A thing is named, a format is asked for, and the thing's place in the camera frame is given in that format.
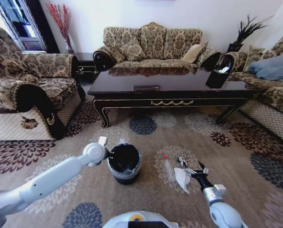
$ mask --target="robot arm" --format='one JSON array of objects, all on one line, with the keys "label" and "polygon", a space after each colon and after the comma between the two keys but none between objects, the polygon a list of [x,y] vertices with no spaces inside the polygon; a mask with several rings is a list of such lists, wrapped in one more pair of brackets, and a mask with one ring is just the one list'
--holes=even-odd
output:
[{"label": "robot arm", "polygon": [[21,211],[49,195],[79,174],[85,165],[99,165],[110,155],[104,147],[106,141],[106,137],[100,137],[98,143],[88,144],[82,155],[65,159],[20,187],[0,191],[0,227],[6,222],[6,215]]},{"label": "robot arm", "polygon": [[184,168],[187,175],[196,179],[209,206],[210,216],[213,222],[220,228],[248,228],[242,221],[240,214],[229,204],[224,203],[223,196],[226,188],[222,184],[212,185],[208,179],[208,169],[200,163],[201,170],[191,170],[187,167],[185,158],[180,157],[177,163]]}]

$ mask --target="coffee table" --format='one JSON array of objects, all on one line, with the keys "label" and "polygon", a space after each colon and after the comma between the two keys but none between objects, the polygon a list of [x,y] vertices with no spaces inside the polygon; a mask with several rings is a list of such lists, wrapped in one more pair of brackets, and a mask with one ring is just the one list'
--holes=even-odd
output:
[{"label": "coffee table", "polygon": [[194,106],[227,106],[217,124],[242,107],[261,90],[242,81],[226,81],[192,68],[111,68],[101,72],[89,95],[103,121],[109,126],[107,108],[165,108]]}]

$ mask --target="potted plant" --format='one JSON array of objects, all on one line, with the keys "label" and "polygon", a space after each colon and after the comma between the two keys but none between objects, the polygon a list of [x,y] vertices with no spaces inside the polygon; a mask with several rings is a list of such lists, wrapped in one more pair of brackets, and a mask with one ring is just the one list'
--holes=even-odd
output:
[{"label": "potted plant", "polygon": [[228,51],[239,51],[239,49],[243,46],[242,42],[255,31],[266,27],[264,23],[269,20],[271,17],[261,20],[259,22],[253,22],[257,17],[250,19],[250,16],[247,15],[247,23],[241,21],[240,27],[238,29],[238,36],[235,42],[229,44]]}]

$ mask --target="black tissue box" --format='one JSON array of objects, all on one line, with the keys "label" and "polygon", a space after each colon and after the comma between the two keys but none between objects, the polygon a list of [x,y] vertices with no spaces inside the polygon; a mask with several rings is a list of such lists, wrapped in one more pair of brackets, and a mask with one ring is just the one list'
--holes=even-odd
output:
[{"label": "black tissue box", "polygon": [[220,89],[226,82],[229,72],[220,73],[218,70],[213,70],[206,82],[210,89]]}]

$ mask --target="black trash bin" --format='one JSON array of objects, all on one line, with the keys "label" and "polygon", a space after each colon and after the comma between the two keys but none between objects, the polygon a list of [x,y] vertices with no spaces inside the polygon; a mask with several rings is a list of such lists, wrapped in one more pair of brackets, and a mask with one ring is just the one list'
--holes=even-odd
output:
[{"label": "black trash bin", "polygon": [[131,144],[123,143],[115,146],[108,158],[108,166],[121,184],[131,184],[137,180],[142,166],[142,157],[139,151]]}]

